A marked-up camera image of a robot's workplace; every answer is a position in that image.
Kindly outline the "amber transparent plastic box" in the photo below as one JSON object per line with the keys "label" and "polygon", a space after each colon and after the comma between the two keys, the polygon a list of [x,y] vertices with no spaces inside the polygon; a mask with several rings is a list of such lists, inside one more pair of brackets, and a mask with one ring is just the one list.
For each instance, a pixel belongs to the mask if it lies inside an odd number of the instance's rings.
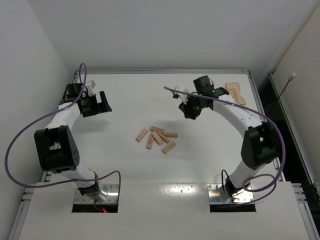
{"label": "amber transparent plastic box", "polygon": [[227,82],[225,88],[236,103],[242,106],[246,105],[246,101],[241,95],[241,87],[238,82]]}

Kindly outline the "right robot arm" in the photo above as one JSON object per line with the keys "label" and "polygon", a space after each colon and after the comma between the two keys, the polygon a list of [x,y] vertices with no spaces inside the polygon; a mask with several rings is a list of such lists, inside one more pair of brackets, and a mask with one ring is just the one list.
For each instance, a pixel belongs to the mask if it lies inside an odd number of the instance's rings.
{"label": "right robot arm", "polygon": [[242,136],[241,161],[222,185],[224,192],[232,196],[250,184],[257,173],[278,158],[281,142],[275,127],[255,117],[249,110],[238,107],[230,92],[216,88],[212,80],[202,76],[193,81],[195,91],[175,87],[173,97],[180,98],[179,109],[186,119],[195,120],[203,109],[209,108],[224,117]]}

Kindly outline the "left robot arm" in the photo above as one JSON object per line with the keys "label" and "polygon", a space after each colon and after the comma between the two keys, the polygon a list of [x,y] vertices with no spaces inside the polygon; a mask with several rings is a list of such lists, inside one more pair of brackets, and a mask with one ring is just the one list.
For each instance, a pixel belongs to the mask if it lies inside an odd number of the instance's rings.
{"label": "left robot arm", "polygon": [[34,133],[39,163],[44,171],[60,174],[74,180],[82,196],[97,202],[107,199],[107,189],[98,182],[98,175],[80,162],[80,153],[72,135],[72,128],[78,117],[91,117],[111,112],[104,91],[97,101],[95,82],[85,85],[71,83],[58,104],[59,112],[52,121]]}

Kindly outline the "wood block with text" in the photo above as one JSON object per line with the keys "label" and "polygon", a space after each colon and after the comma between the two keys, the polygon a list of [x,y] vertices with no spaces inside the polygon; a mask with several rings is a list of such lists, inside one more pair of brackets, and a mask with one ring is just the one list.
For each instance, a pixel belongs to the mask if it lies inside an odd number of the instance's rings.
{"label": "wood block with text", "polygon": [[151,150],[154,142],[154,136],[150,134],[147,139],[146,149]]}

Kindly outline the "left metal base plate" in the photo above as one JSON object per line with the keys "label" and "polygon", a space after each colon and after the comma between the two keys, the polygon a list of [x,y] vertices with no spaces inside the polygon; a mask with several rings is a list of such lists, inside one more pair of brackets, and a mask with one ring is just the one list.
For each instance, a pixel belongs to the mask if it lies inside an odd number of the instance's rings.
{"label": "left metal base plate", "polygon": [[80,187],[77,188],[74,195],[74,204],[93,204],[96,200],[98,204],[117,204],[119,195],[119,184],[106,184],[99,185],[98,193],[81,193]]}

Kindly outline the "metal base plate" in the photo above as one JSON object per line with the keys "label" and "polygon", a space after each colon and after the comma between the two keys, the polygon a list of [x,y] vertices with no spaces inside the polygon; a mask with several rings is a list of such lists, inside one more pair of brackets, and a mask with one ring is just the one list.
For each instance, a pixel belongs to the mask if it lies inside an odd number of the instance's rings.
{"label": "metal base plate", "polygon": [[251,203],[254,200],[253,193],[244,189],[238,190],[229,196],[223,191],[222,184],[212,183],[207,185],[210,205],[231,205]]}
{"label": "metal base plate", "polygon": [[98,193],[81,193],[80,187],[77,188],[74,195],[74,204],[93,204],[96,200],[98,204],[117,204],[119,195],[119,184],[106,184],[99,185]]}

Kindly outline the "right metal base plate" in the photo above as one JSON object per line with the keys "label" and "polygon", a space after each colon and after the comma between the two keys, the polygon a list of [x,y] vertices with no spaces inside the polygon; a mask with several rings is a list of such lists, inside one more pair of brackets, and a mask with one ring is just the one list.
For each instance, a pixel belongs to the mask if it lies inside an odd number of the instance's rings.
{"label": "right metal base plate", "polygon": [[244,189],[238,190],[229,196],[223,191],[222,184],[212,183],[207,185],[210,205],[231,205],[251,203],[254,200],[253,193]]}

